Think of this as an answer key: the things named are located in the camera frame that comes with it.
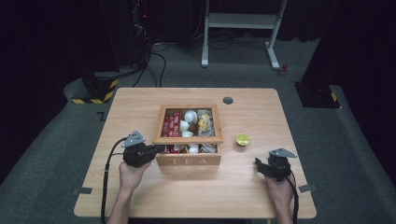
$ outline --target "human arm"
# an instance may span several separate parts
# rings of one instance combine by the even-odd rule
[[[138,168],[129,166],[124,161],[120,164],[120,189],[107,224],[128,223],[132,195],[150,164],[151,162],[148,162]]]
[[[295,186],[293,175],[289,175],[288,179]],[[293,189],[286,179],[276,182],[276,179],[265,176],[268,193],[276,211],[276,220],[279,224],[292,224],[292,215],[290,211],[290,202],[293,198]]]

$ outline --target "white stand leg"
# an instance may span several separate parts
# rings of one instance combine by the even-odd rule
[[[280,23],[282,22],[283,12],[285,11],[285,7],[286,7],[287,3],[288,3],[288,0],[283,0],[282,1],[282,4],[280,5],[280,10],[277,13],[274,29],[273,29],[273,32],[271,34],[271,40],[270,40],[270,42],[265,42],[265,48],[267,49],[268,56],[269,56],[270,61],[271,61],[271,65],[272,65],[274,70],[279,70],[280,69],[279,63],[277,62],[277,58],[276,58],[275,53],[274,53],[274,43],[275,43],[275,40],[276,40],[276,35],[277,35],[277,31],[279,30]]]
[[[207,39],[209,36],[209,0],[206,0],[206,10],[205,10],[205,30],[204,30],[204,44],[202,47],[202,67],[209,66],[209,46]]]

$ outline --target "black cable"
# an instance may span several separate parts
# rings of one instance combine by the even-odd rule
[[[207,44],[210,48],[212,48],[212,49],[227,49],[227,48],[229,48],[232,44],[233,44],[233,38],[231,37],[231,36],[228,36],[229,38],[227,38],[227,39],[224,39],[224,40],[222,40],[222,39],[220,39],[220,38],[216,38],[218,41],[230,41],[230,43],[227,45],[227,46],[225,46],[225,47],[223,47],[223,48],[217,48],[217,47],[214,47],[213,45],[210,45],[209,43]]]
[[[151,74],[151,78],[154,81],[155,87],[158,87],[157,86],[157,78],[155,77],[155,73],[150,66],[148,66],[148,71]]]
[[[293,206],[293,224],[297,224],[297,214],[298,214],[298,209],[299,209],[299,202],[298,202],[298,193],[297,193],[297,188],[294,187],[293,183],[291,183],[291,181],[289,180],[289,178],[287,176],[285,176],[282,171],[280,171],[279,167],[276,166],[275,163],[273,163],[273,165],[275,166],[275,168],[279,171],[280,174],[283,175],[283,177],[289,182],[289,184],[291,185],[291,188],[293,189],[293,194],[294,194],[294,206]],[[293,175],[294,178],[294,183],[296,182],[296,178],[294,176],[294,172],[291,172],[291,174]]]
[[[154,51],[152,51],[152,52],[161,52],[161,51],[164,51],[164,50],[168,49],[169,46],[170,46],[170,43],[169,43],[169,42],[166,42],[166,47],[165,47],[164,49],[157,49],[157,50],[154,50]]]
[[[200,13],[200,16],[199,16],[199,22],[198,22],[198,25],[197,25],[197,29],[195,30],[195,33],[192,35],[192,39],[194,39],[195,35],[199,31],[199,28],[201,27],[201,21],[202,21],[203,15],[204,15],[204,1],[201,1],[201,10],[200,11],[201,11],[201,13]]]
[[[151,53],[151,54],[154,54],[154,55],[157,55],[157,56],[160,56],[161,58],[163,58],[163,70],[161,71],[161,76],[160,76],[160,87],[162,87],[163,86],[163,72],[165,71],[165,67],[166,67],[166,60],[165,60],[165,58],[161,55],[161,54],[159,54],[159,53]]]
[[[257,44],[261,42],[265,42],[266,38],[258,38],[258,37],[253,37],[251,40],[239,40],[237,38],[233,39],[233,42],[235,44],[242,44],[242,45],[248,45],[248,44]]]
[[[102,208],[101,208],[101,220],[102,220],[102,224],[106,224],[106,215],[105,215],[105,211],[106,211],[106,197],[107,197],[107,180],[108,180],[108,170],[110,168],[110,160],[111,157],[115,154],[113,154],[114,149],[116,148],[116,146],[120,143],[123,142],[127,139],[127,137],[121,138],[116,144],[114,144],[114,147],[111,148],[110,154],[108,155],[108,159],[107,159],[107,163],[105,166],[105,174],[103,177],[103,194],[102,194]]]
[[[132,87],[135,87],[137,82],[140,80],[140,78],[143,76],[143,73],[145,73],[147,69],[147,66],[145,66],[145,68],[142,70],[142,72],[140,73],[139,77],[137,78],[136,82],[134,83],[134,85]]]

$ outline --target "wooden box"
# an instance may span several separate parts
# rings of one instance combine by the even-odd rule
[[[196,136],[197,132],[190,130],[194,133],[192,137],[182,137],[181,132],[176,136],[164,136],[164,121],[165,117],[175,115],[178,112],[179,119],[184,120],[184,116],[187,111],[192,110],[198,114],[198,110],[207,110],[211,112],[212,130],[214,134],[212,136]],[[156,160],[160,166],[172,166],[172,165],[219,165],[221,159],[221,148],[220,144],[223,142],[221,126],[219,120],[219,111],[217,105],[161,105],[157,127],[154,134],[152,144],[154,145],[167,145],[173,147],[177,146],[190,146],[197,144],[213,144],[217,151],[212,153],[199,152],[197,154],[191,154],[188,150],[182,148],[176,153],[159,153],[157,154]]]

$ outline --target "black equipment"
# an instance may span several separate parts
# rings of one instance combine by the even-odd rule
[[[297,157],[285,148],[279,148],[269,152],[270,158],[268,158],[268,165],[262,163],[256,158],[257,169],[263,175],[268,175],[272,178],[276,178],[276,181],[282,181],[285,176],[291,174],[290,163],[287,157]]]
[[[165,146],[146,146],[144,143],[127,147],[123,152],[123,160],[133,167],[140,167],[154,160],[157,153],[165,150]]]

